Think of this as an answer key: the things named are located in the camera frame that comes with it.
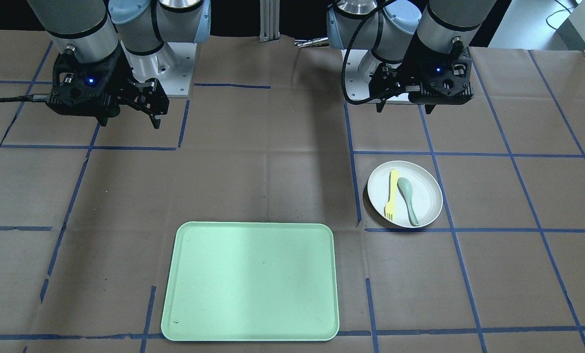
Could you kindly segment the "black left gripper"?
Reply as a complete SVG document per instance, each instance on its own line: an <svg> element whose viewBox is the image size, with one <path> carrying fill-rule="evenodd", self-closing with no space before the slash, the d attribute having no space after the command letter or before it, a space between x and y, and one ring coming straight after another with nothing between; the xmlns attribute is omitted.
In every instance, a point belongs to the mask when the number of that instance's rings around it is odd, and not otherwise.
<svg viewBox="0 0 585 353"><path fill-rule="evenodd" d="M462 105L474 94L471 88L472 57L461 37L449 41L449 53L427 47L418 37L408 46L404 60L396 68L380 63L371 79L371 99L377 113L386 101L407 94L408 101L425 106L425 114L437 105Z"/></svg>

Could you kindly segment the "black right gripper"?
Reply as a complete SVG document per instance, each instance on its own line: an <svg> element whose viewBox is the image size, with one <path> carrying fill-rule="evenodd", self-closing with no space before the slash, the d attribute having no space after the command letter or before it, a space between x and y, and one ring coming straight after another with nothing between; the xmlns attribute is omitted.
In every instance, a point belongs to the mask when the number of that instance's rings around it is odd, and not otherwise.
<svg viewBox="0 0 585 353"><path fill-rule="evenodd" d="M93 117L106 127L127 105L144 112L154 129L160 128L170 103L164 87L157 78L135 82L121 45L97 62L82 63L76 54L75 46L68 44L57 56L48 108L60 115Z"/></svg>

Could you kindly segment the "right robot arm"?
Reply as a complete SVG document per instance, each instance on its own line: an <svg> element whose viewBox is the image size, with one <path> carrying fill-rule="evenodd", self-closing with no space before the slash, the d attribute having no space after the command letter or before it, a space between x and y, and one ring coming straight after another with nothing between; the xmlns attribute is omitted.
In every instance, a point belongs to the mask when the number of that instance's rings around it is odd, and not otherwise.
<svg viewBox="0 0 585 353"><path fill-rule="evenodd" d="M188 95L198 44L211 33L209 0L30 0L59 54L48 108L101 126L129 106L155 129L170 98Z"/></svg>

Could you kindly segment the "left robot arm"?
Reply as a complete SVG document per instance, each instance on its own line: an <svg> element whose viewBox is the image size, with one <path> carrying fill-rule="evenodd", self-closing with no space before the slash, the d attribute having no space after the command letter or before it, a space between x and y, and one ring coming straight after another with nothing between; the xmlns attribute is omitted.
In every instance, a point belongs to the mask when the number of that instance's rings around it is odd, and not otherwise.
<svg viewBox="0 0 585 353"><path fill-rule="evenodd" d="M347 103L392 98L430 114L438 105L473 98L469 44L493 8L492 0L334 0L327 11L330 47L344 51L341 90Z"/></svg>

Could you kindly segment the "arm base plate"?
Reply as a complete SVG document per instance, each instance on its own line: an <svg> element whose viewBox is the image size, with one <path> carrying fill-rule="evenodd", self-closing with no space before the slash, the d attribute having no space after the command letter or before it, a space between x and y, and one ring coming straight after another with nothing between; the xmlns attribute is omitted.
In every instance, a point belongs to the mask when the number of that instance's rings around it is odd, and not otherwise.
<svg viewBox="0 0 585 353"><path fill-rule="evenodd" d="M136 55L126 50L134 78L157 78L170 98L189 98L196 64L197 43L165 43L157 53Z"/></svg>
<svg viewBox="0 0 585 353"><path fill-rule="evenodd" d="M361 101L369 98L369 83L380 64L371 50L352 49L347 60L342 60L341 88L347 101Z"/></svg>

